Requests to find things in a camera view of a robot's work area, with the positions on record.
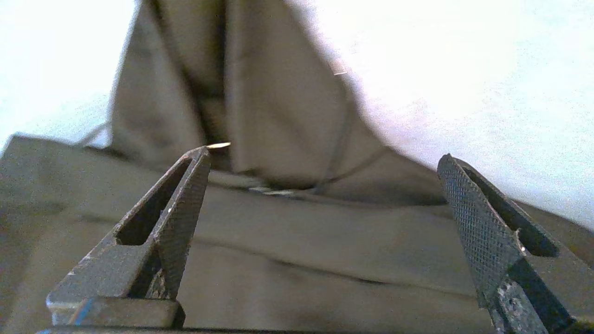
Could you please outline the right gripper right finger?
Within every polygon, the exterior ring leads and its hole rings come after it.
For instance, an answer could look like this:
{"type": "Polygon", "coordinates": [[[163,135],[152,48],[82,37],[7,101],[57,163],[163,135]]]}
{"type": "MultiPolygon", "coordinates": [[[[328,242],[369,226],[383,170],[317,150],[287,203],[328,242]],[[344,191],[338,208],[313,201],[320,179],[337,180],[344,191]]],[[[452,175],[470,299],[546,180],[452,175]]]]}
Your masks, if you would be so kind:
{"type": "Polygon", "coordinates": [[[463,160],[437,173],[478,304],[498,334],[591,334],[593,268],[463,160]]]}

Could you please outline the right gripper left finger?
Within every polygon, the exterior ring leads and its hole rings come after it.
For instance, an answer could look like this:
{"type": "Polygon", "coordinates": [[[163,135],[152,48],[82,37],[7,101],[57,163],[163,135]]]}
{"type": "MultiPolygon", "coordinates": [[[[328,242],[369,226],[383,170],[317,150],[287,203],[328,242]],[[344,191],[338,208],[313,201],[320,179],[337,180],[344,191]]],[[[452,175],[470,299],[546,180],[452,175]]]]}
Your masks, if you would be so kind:
{"type": "Polygon", "coordinates": [[[208,148],[184,153],[51,290],[53,327],[181,328],[177,295],[209,171],[208,148]]]}

